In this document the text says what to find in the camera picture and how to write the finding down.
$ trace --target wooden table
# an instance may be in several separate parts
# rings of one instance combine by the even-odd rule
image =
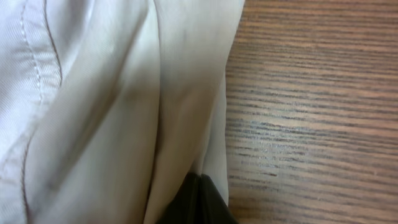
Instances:
[[[226,76],[240,223],[398,223],[398,1],[246,0]]]

